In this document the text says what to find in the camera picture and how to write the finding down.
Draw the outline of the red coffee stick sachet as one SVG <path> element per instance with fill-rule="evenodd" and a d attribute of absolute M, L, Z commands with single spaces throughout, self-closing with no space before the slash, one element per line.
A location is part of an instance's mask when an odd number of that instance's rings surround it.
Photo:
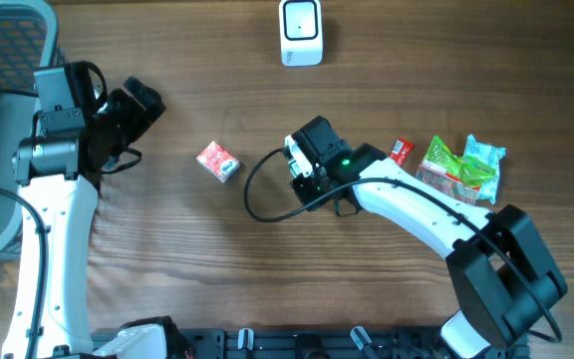
<path fill-rule="evenodd" d="M 401 167 L 414 147 L 415 145 L 413 143 L 403 138 L 397 138 L 389 154 L 389 158 Z"/>

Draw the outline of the red tissue pack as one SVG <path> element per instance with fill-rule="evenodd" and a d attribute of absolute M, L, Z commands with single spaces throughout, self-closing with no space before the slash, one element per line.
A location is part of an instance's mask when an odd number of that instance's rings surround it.
<path fill-rule="evenodd" d="M 240 161 L 217 142 L 211 142 L 196 159 L 221 182 L 227 182 L 240 168 Z"/>

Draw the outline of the green snack bag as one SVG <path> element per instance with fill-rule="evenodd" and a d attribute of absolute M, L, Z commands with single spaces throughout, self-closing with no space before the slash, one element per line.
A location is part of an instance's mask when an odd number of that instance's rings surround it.
<path fill-rule="evenodd" d="M 475 204 L 479 178 L 472 160 L 454 155 L 439 136 L 434 136 L 416 172 L 416 179 L 467 204 Z"/>

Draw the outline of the teal tissue pack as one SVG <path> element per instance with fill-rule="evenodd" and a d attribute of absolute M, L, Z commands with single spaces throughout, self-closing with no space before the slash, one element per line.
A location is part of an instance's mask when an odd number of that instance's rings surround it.
<path fill-rule="evenodd" d="M 506 155 L 506 148 L 495 147 L 479 142 L 473 135 L 469 135 L 463 156 L 477 168 L 479 178 L 479 199 L 496 203 L 500 180 L 500 161 Z"/>

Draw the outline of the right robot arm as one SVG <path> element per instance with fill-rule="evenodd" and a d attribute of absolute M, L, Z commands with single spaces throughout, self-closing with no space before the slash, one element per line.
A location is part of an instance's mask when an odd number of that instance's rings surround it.
<path fill-rule="evenodd" d="M 493 212 L 450 197 L 381 150 L 352 148 L 323 117 L 287 136 L 284 146 L 292 188 L 309 209 L 345 199 L 399 225 L 445 260 L 459 308 L 438 338 L 455 356 L 511 348 L 567 294 L 539 231 L 518 207 Z"/>

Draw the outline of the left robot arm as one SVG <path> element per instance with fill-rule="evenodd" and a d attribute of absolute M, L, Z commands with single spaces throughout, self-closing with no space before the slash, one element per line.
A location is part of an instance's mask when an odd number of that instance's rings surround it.
<path fill-rule="evenodd" d="M 125 170 L 124 153 L 165 112 L 160 93 L 135 77 L 96 86 L 92 62 L 34 73 L 39 110 L 13 155 L 23 238 L 14 315 L 4 358 L 93 351 L 87 314 L 89 239 L 100 179 Z"/>

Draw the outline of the white barcode scanner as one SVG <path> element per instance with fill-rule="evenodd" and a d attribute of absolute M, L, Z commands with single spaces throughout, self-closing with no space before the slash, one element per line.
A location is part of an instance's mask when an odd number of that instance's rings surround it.
<path fill-rule="evenodd" d="M 281 62 L 286 67 L 317 66 L 323 60 L 319 0 L 281 0 L 278 6 Z"/>

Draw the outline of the grey black mesh basket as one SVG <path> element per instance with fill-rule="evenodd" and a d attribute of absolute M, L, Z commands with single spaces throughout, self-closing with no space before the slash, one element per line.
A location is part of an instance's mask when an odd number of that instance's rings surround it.
<path fill-rule="evenodd" d="M 62 62 L 58 19 L 41 0 L 0 1 L 0 188 L 18 190 L 12 155 L 28 137 L 39 109 L 35 69 Z M 22 207 L 0 194 L 0 259 L 16 259 L 21 250 Z"/>

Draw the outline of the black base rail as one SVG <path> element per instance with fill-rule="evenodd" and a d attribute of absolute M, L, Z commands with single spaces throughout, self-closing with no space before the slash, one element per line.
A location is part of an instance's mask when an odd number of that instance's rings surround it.
<path fill-rule="evenodd" d="M 193 328 L 180 331 L 183 358 L 456 358 L 438 337 L 437 326 L 397 326 L 368 330 L 363 348 L 344 330 L 226 331 Z"/>

